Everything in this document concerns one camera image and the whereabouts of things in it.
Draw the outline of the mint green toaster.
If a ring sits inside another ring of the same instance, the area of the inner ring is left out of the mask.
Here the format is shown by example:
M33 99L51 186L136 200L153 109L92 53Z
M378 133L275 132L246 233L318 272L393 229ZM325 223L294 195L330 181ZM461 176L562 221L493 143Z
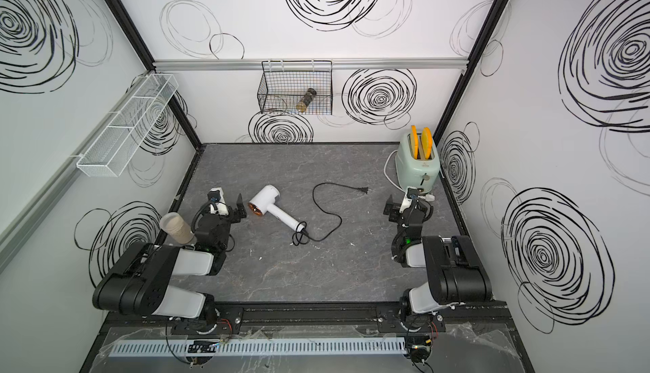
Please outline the mint green toaster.
M417 189L423 194L433 190L440 172L438 151L433 146L429 159L416 159L411 149L411 134L404 134L399 142L395 158L398 185L402 190Z

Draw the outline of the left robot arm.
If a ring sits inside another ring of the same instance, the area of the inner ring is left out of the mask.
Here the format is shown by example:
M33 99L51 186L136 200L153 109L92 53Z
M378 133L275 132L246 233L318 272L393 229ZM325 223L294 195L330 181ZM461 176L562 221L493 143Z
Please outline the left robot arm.
M213 295L175 287L171 280L218 275L232 251L231 226L246 217L242 196L231 207L221 188L208 192L208 201L190 223L169 212L160 227L177 244L132 244L95 288L93 306L120 315L203 321L213 330L222 321Z

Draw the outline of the beige plastic cup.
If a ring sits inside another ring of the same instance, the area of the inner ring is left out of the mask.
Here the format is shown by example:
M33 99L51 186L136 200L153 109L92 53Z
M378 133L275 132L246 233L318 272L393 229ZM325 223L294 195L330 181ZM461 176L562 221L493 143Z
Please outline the beige plastic cup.
M194 244L196 236L190 225L177 212L169 212L159 222L160 229L181 245Z

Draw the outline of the right yellow toast slice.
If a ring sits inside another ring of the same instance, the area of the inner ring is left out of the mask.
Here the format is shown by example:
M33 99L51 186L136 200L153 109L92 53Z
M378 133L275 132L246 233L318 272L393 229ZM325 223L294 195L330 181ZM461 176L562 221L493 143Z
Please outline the right yellow toast slice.
M425 127L421 131L421 159L430 160L433 154L433 136L430 128Z

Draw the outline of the yellow toast slice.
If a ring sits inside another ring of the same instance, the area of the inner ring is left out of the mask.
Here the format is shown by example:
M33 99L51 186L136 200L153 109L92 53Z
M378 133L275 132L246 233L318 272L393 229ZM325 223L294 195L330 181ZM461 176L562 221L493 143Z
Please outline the yellow toast slice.
M425 127L421 131L421 159L430 160L433 154L433 136L430 128Z
M411 146L411 155L415 160L419 159L419 146L420 146L420 139L419 135L417 133L417 128L415 125L411 126L411 132L410 132L410 146Z

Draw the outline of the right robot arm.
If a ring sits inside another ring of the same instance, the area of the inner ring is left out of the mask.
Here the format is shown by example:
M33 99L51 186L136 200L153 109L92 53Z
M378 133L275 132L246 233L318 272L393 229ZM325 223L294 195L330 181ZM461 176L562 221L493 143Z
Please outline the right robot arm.
M384 215L396 224L391 242L393 261L404 268L423 269L427 275L426 283L409 288L400 298L402 324L419 315L493 299L492 284L470 237L423 234L433 207L418 190L407 190L400 202L389 197Z

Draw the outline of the small jar in basket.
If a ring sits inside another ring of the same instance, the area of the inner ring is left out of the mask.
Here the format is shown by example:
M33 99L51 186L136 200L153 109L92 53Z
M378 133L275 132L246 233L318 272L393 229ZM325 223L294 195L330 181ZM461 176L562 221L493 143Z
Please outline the small jar in basket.
M313 102L314 98L318 95L318 92L313 88L308 88L306 93L301 97L299 102L296 104L296 111L300 113L306 113L309 105Z

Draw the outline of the left yellow toast slice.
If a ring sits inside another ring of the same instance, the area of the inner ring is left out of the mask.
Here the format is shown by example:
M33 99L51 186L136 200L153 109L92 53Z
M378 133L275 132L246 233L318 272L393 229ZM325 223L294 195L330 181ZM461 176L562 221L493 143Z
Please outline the left yellow toast slice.
M415 125L411 126L411 132L410 132L410 146L411 146L411 155L415 160L419 159L419 146L420 146L420 139L419 135L417 133L417 128Z

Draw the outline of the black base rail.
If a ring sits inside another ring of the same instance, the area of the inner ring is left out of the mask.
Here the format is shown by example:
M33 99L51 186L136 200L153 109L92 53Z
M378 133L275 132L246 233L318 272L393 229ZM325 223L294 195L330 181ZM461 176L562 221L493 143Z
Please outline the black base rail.
M508 306L503 302L455 305L422 315L406 315L398 302L226 302L216 305L217 322L184 320L180 317L136 317L111 313L99 333L112 328L170 328L189 335L240 334L255 327L338 327L368 328L372 332L407 334L444 333L455 325L470 323L480 333L489 327L516 329Z

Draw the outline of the white hair dryer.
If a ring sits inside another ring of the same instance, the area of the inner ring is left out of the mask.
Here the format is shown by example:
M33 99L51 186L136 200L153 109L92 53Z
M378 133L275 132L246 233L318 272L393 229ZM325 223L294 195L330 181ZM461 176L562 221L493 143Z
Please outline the white hair dryer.
M276 205L276 200L279 197L279 190L268 184L249 200L248 206L253 213L260 217L271 214L279 219L284 225L289 227L293 232L301 232L305 228L304 224L297 221L294 217L289 215L289 213Z

